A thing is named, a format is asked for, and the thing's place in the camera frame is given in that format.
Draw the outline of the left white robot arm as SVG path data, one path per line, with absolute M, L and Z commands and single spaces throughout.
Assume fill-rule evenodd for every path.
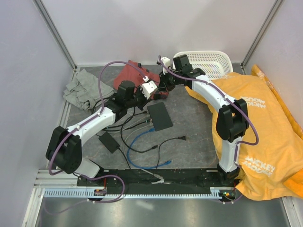
M 86 176 L 93 186 L 101 185 L 104 181 L 101 167 L 83 157 L 83 145 L 99 131 L 119 121 L 128 109 L 143 109 L 156 90 L 153 81 L 139 87 L 135 87 L 131 81 L 123 81 L 94 114 L 68 128 L 58 126 L 54 129 L 46 150 L 46 159 L 61 172 L 77 173 Z

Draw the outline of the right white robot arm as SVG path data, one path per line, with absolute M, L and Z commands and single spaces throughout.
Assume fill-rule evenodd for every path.
M 194 68 L 185 54 L 173 60 L 159 56 L 157 63 L 162 66 L 160 80 L 167 89 L 184 85 L 201 95 L 217 112 L 215 132 L 222 143 L 217 181 L 222 186 L 228 186 L 240 172 L 240 144 L 250 125 L 247 103 L 224 92 L 203 69 Z

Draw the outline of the black network switch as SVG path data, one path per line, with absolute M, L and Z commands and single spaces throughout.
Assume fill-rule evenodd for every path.
M 161 131 L 173 126 L 167 108 L 163 102 L 147 107 L 155 131 Z

